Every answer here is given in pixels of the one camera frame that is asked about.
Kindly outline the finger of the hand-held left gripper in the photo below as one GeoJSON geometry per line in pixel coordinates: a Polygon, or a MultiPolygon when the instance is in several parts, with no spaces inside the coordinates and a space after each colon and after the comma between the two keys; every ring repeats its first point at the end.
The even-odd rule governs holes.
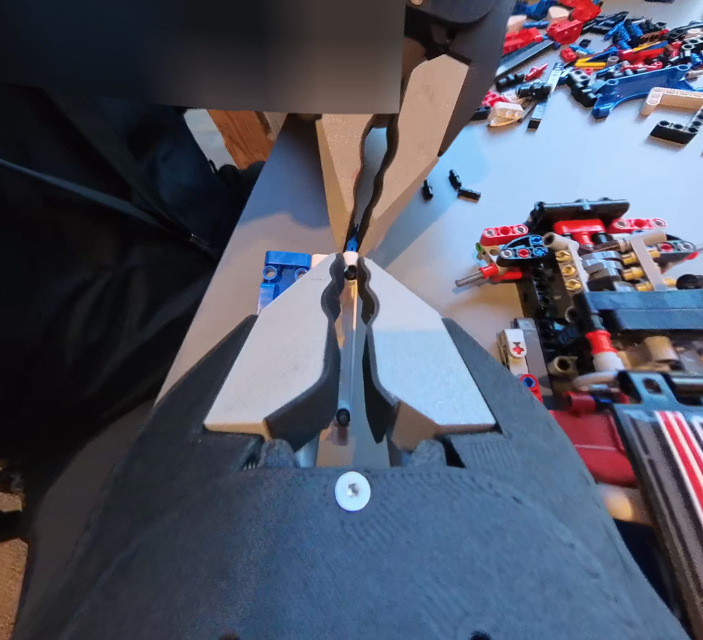
{"type": "Polygon", "coordinates": [[[378,247],[437,163],[469,68],[443,55],[409,74],[399,113],[387,126],[387,150],[358,232],[359,254],[378,247]]]}
{"type": "Polygon", "coordinates": [[[332,236],[344,251],[356,217],[364,143],[374,114],[323,114],[316,121],[323,184],[332,236]]]}

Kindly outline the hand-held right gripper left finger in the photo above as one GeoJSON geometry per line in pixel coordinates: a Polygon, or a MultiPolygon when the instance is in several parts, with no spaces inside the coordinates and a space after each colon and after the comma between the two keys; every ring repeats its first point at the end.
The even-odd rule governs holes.
{"type": "Polygon", "coordinates": [[[255,318],[204,427],[260,435],[299,450],[338,408],[340,349],[335,323],[345,261],[324,256],[255,318]]]}

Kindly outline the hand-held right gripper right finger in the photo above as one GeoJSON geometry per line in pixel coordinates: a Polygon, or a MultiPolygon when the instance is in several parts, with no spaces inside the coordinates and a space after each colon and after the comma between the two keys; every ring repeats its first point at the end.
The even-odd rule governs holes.
{"type": "Polygon", "coordinates": [[[365,411],[376,442],[418,444],[497,422],[442,316],[374,261],[358,261],[365,411]]]}

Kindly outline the black brick race car model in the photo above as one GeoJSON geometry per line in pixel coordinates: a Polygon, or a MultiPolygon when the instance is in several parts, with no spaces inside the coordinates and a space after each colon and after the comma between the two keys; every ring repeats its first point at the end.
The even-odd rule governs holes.
{"type": "Polygon", "coordinates": [[[485,228],[455,285],[517,287],[503,365],[549,408],[627,532],[636,560],[702,638],[702,244],[627,200],[535,205],[485,228]]]}

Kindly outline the pile of brick pieces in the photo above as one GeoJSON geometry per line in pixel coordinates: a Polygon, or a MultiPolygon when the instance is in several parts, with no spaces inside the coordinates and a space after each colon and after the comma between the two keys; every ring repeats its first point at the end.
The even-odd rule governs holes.
{"type": "Polygon", "coordinates": [[[651,137],[688,144],[702,129],[702,20],[670,26],[603,0],[517,0],[496,78],[470,122],[492,128],[527,120],[536,130],[554,92],[603,120],[621,104],[691,110],[690,121],[661,121],[651,137]]]}

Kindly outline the grey desk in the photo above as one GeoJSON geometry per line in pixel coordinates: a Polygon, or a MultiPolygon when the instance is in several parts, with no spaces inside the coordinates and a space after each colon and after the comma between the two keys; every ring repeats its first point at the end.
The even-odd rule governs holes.
{"type": "MultiPolygon", "coordinates": [[[[546,121],[536,133],[480,131],[476,124],[459,135],[448,152],[429,172],[438,199],[424,205],[417,192],[391,226],[380,247],[371,253],[379,267],[433,307],[443,318],[481,394],[494,413],[497,425],[507,434],[507,445],[518,444],[508,422],[500,422],[498,407],[508,415],[526,419],[541,436],[537,453],[546,461],[533,464],[519,454],[517,464],[508,464],[508,474],[525,475],[539,491],[557,493],[558,486],[575,497],[576,484],[588,494],[599,493],[581,458],[556,420],[538,400],[519,385],[515,376],[495,359],[495,334],[499,319],[518,308],[514,288],[451,288],[450,279],[468,269],[473,240],[483,225],[496,221],[523,220],[533,203],[573,200],[575,197],[614,197],[631,202],[638,216],[656,216],[669,222],[669,230],[694,243],[702,243],[702,136],[687,152],[676,152],[672,143],[645,142],[646,122],[631,121],[635,105],[625,103],[625,112],[611,115],[611,122],[585,121],[577,104],[558,93],[549,104],[546,121]],[[449,182],[454,169],[462,187],[481,193],[479,202],[458,196],[449,182]]],[[[239,279],[233,238],[208,291],[192,333],[212,330],[211,350],[202,353],[189,371],[180,366],[181,377],[169,376],[170,389],[155,406],[150,424],[160,427],[157,440],[171,444],[172,464],[186,462],[196,445],[237,446],[245,461],[261,444],[260,435],[208,431],[204,420],[248,337],[256,315],[246,316],[253,301],[253,276],[239,279]]],[[[368,423],[365,411],[363,426],[368,423]]],[[[351,480],[347,471],[365,477],[374,497],[380,497],[381,481],[422,480],[422,469],[377,467],[362,457],[377,457],[385,441],[362,441],[363,426],[354,457],[356,461],[328,469],[267,469],[244,472],[240,479],[274,474],[286,476],[326,475],[332,483],[351,480]]]]}

